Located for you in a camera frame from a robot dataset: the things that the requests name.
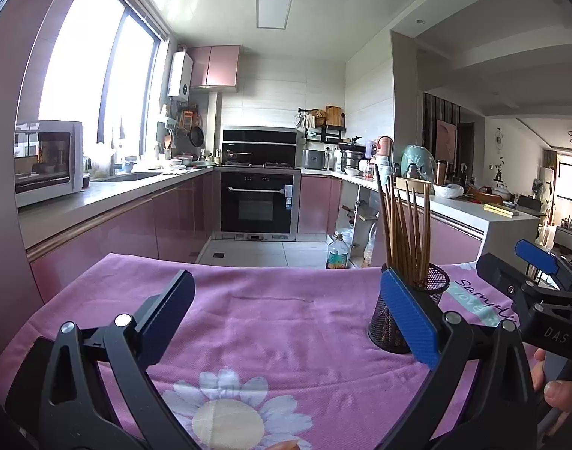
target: window frame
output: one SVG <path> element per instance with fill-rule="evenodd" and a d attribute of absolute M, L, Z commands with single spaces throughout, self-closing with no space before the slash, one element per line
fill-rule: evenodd
<path fill-rule="evenodd" d="M 144 88 L 144 97 L 143 97 L 144 106 L 140 118 L 140 139 L 138 140 L 139 142 L 138 155 L 142 155 L 144 153 L 144 143 L 146 141 L 146 127 L 147 127 L 147 117 L 150 105 L 150 90 L 153 81 L 153 69 L 155 68 L 155 61 L 157 58 L 159 45 L 161 44 L 161 38 L 146 24 L 146 22 L 140 17 L 140 15 L 138 15 L 138 13 L 131 7 L 129 2 L 127 2 L 126 0 L 118 0 L 118 1 L 123 5 L 124 10 L 122 17 L 119 20 L 119 25 L 117 25 L 117 31 L 107 61 L 107 69 L 105 70 L 105 79 L 103 80 L 102 92 L 101 92 L 101 103 L 99 104 L 99 119 L 98 119 L 98 126 L 96 129 L 96 143 L 105 142 L 105 112 L 107 110 L 107 93 L 109 91 L 109 83 L 111 80 L 111 69 L 113 68 L 113 62 L 115 59 L 117 44 L 119 43 L 119 38 L 122 33 L 123 24 L 125 23 L 126 19 L 130 16 L 153 39 L 153 49 L 150 55 L 149 70 L 147 72 L 146 86 Z"/>
<path fill-rule="evenodd" d="M 557 173 L 557 179 L 559 179 L 559 178 L 561 177 L 561 166 L 562 166 L 562 165 L 566 165 L 566 166 L 572 167 L 572 164 L 569 164 L 569 163 L 567 163 L 567 162 L 559 162 L 559 171 L 558 171 L 558 173 Z M 562 195 L 560 195 L 560 194 L 557 194 L 557 197 L 558 197 L 558 198 L 563 198 L 564 200 L 567 200 L 567 201 L 572 201 L 572 198 L 568 198 L 567 196 L 562 196 Z"/>

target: finger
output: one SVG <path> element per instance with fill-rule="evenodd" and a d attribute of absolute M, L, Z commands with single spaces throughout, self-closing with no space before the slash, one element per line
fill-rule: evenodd
<path fill-rule="evenodd" d="M 270 446 L 267 450 L 300 450 L 298 440 L 290 440 L 289 442 L 281 442 L 277 445 Z"/>
<path fill-rule="evenodd" d="M 546 350 L 542 348 L 539 348 L 534 353 L 534 359 L 539 360 L 540 362 L 542 362 L 545 359 L 545 356 L 546 356 Z"/>
<path fill-rule="evenodd" d="M 572 410 L 572 381 L 554 380 L 545 386 L 545 400 L 561 411 Z"/>
<path fill-rule="evenodd" d="M 539 390 L 540 387 L 545 385 L 544 366 L 544 362 L 538 362 L 532 367 L 532 384 L 534 385 L 534 390 Z"/>
<path fill-rule="evenodd" d="M 555 422 L 555 424 L 552 426 L 552 428 L 550 430 L 548 430 L 546 432 L 546 434 L 548 436 L 553 436 L 557 430 L 559 429 L 559 427 L 561 425 L 563 425 L 563 423 L 565 422 L 565 420 L 567 419 L 567 416 L 569 416 L 569 413 L 561 413 L 561 416 L 559 416 L 559 418 L 557 419 L 557 421 Z"/>

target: white microwave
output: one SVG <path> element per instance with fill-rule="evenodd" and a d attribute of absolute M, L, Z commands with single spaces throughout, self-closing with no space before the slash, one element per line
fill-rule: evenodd
<path fill-rule="evenodd" d="M 82 142 L 79 121 L 17 125 L 13 149 L 17 207 L 81 191 Z"/>

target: recessed light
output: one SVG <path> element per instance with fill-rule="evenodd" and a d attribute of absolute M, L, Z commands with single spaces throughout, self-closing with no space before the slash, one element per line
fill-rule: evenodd
<path fill-rule="evenodd" d="M 257 29 L 286 30 L 292 0 L 257 0 Z"/>

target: mesh pen holder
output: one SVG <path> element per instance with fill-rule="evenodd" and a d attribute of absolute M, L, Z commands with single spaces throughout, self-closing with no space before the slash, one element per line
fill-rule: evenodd
<path fill-rule="evenodd" d="M 382 271 L 384 270 L 386 270 L 386 265 L 382 267 Z M 430 264 L 425 291 L 429 293 L 436 304 L 440 303 L 442 293 L 449 288 L 449 284 L 448 274 L 440 267 Z M 367 331 L 371 341 L 383 350 L 393 353 L 409 353 L 411 351 L 381 294 L 378 297 L 374 315 Z"/>

